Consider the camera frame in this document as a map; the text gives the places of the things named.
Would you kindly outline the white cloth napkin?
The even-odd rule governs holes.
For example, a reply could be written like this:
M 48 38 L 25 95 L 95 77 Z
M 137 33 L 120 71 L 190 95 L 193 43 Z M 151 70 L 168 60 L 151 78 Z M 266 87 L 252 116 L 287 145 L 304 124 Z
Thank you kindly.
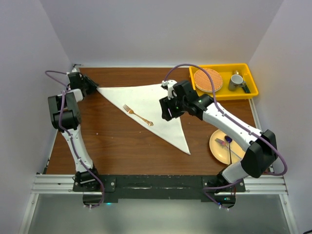
M 97 91 L 109 102 L 164 141 L 190 155 L 190 150 L 182 129 L 180 118 L 170 121 L 162 119 L 159 100 L 167 96 L 167 91 L 160 84 L 132 86 L 132 87 L 98 87 Z M 135 115 L 127 113 L 123 105 L 129 106 L 135 113 L 154 123 L 148 126 Z

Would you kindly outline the gold fork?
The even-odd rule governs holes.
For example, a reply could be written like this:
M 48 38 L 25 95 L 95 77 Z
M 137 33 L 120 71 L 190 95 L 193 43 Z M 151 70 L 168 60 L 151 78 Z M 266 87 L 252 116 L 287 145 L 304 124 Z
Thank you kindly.
M 151 122 L 151 121 L 149 121 L 149 120 L 147 120 L 147 119 L 141 117 L 140 115 L 138 115 L 137 113 L 135 113 L 135 112 L 134 112 L 129 106 L 127 106 L 126 104 L 123 105 L 123 109 L 124 109 L 127 113 L 129 113 L 129 114 L 131 114 L 131 115 L 135 115 L 136 117 L 140 118 L 140 119 L 141 119 L 142 121 L 144 121 L 148 126 L 153 126 L 153 125 L 154 125 L 153 122 Z

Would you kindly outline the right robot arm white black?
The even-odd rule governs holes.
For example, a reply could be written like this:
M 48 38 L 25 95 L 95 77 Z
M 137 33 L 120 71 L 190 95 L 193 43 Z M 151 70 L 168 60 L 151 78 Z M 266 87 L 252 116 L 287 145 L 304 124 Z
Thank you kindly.
M 246 124 L 207 94 L 199 96 L 189 81 L 163 81 L 161 87 L 167 91 L 167 96 L 159 101 L 164 120 L 188 113 L 224 132 L 244 151 L 242 159 L 219 172 L 213 186 L 227 192 L 241 179 L 259 178 L 277 159 L 272 131 L 263 132 Z

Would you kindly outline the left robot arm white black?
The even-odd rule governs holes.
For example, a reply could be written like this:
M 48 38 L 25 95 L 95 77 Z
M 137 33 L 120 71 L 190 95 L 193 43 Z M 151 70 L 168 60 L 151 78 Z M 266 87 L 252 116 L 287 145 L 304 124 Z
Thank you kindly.
M 66 140 L 74 159 L 75 185 L 96 191 L 101 188 L 101 179 L 82 138 L 78 102 L 94 93 L 98 84 L 77 70 L 69 73 L 48 70 L 45 74 L 65 87 L 60 95 L 48 98 L 48 107 L 51 123 Z

